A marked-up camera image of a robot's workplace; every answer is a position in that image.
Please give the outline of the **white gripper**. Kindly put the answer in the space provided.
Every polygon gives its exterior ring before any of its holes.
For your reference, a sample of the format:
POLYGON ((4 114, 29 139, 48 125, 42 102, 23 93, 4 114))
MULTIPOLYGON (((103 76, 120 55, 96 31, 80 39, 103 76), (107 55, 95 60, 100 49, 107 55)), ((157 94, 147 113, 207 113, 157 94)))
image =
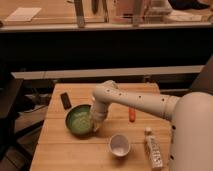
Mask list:
POLYGON ((102 123, 105 121, 108 115, 108 108, 109 105, 102 103, 102 102, 97 102, 95 101, 90 109, 91 117, 94 123, 94 131, 97 131, 102 123))

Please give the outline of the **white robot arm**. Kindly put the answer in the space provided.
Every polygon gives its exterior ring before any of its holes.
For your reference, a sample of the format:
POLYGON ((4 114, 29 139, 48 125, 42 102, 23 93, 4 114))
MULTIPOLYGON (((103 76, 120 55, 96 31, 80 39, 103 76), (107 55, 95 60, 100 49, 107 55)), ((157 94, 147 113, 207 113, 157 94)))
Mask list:
POLYGON ((169 171, 213 171, 213 95, 190 92, 182 97, 130 92, 112 80, 92 91, 91 115, 102 123, 111 103, 132 107, 171 123, 169 171))

